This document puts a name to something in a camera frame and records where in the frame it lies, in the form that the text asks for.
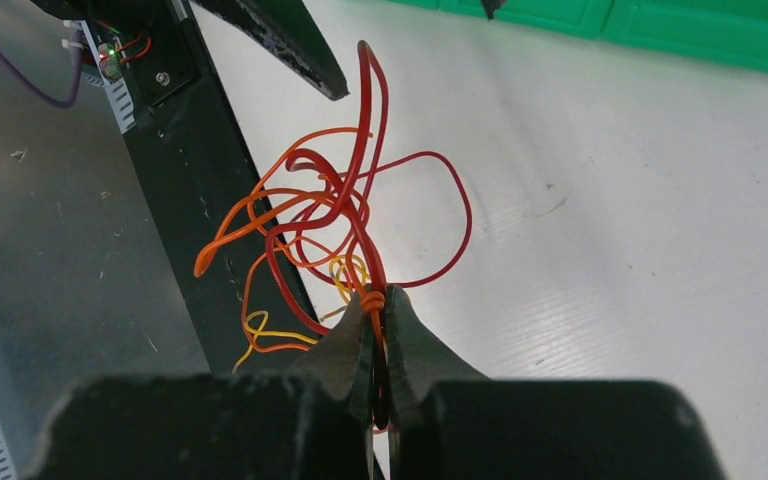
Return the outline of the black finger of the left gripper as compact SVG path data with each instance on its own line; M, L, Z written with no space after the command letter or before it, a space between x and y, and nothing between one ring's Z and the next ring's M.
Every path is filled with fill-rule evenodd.
M481 7L488 20L495 18L496 12L499 11L507 0L480 0Z
M301 0L196 0L245 33L331 101L349 95L332 49Z

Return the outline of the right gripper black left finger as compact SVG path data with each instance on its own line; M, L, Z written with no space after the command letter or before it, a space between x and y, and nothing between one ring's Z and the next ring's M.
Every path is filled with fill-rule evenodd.
M369 319L354 294L338 324L289 372L313 379L331 400L363 424L372 420L373 337Z

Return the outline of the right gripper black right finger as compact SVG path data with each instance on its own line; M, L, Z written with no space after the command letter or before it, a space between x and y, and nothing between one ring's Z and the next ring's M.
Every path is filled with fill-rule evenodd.
M420 422L420 405L439 382L487 378L425 326L404 288L387 287L384 317L393 424Z

